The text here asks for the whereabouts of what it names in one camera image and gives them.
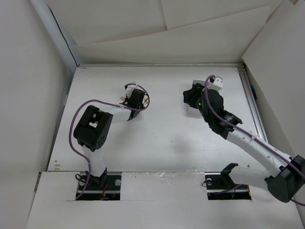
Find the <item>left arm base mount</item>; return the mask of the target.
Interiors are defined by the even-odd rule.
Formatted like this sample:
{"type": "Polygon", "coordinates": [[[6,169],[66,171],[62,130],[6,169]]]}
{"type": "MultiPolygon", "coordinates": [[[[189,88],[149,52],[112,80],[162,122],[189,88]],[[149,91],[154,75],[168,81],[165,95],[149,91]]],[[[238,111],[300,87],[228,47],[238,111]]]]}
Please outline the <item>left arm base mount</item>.
{"type": "Polygon", "coordinates": [[[120,200],[122,174],[110,172],[107,177],[99,183],[98,179],[90,178],[85,188],[87,174],[77,174],[75,178],[78,181],[76,200],[83,201],[111,201],[120,200]]]}

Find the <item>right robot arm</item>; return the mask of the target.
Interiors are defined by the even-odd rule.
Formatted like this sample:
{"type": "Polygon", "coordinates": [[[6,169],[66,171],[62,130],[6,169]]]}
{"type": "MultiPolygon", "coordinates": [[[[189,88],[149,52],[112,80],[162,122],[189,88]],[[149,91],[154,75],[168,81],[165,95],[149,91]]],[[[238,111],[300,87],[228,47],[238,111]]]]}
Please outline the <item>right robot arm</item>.
{"type": "Polygon", "coordinates": [[[238,146],[258,161],[263,172],[240,170],[238,163],[229,163],[219,172],[224,195],[243,185],[267,190],[277,200],[288,203],[305,184],[305,159],[284,153],[243,128],[242,120],[224,109],[219,92],[199,83],[183,92],[183,102],[199,111],[209,128],[222,139],[238,146]]]}

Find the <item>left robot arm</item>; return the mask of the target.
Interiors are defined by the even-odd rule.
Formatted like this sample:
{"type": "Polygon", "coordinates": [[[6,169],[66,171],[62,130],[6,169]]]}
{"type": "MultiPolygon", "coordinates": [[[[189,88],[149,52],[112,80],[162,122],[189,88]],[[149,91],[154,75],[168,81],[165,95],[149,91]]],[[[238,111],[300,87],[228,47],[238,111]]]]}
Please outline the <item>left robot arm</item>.
{"type": "Polygon", "coordinates": [[[145,90],[131,89],[122,104],[111,105],[102,110],[94,105],[85,109],[77,123],[73,137],[82,147],[84,156],[89,160],[90,171],[82,179],[89,179],[88,186],[101,189],[107,182],[107,168],[103,161],[102,146],[105,144],[111,124],[135,119],[145,109],[145,99],[149,96],[145,90]]]}

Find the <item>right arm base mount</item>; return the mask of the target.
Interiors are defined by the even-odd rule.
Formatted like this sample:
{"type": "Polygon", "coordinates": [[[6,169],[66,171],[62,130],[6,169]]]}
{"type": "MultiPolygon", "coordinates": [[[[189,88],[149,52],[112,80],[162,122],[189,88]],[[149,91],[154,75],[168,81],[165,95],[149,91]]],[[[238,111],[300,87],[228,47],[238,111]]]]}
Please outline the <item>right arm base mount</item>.
{"type": "Polygon", "coordinates": [[[220,172],[204,174],[201,186],[206,188],[208,200],[252,200],[249,186],[236,184],[229,176],[236,166],[230,163],[220,172]]]}

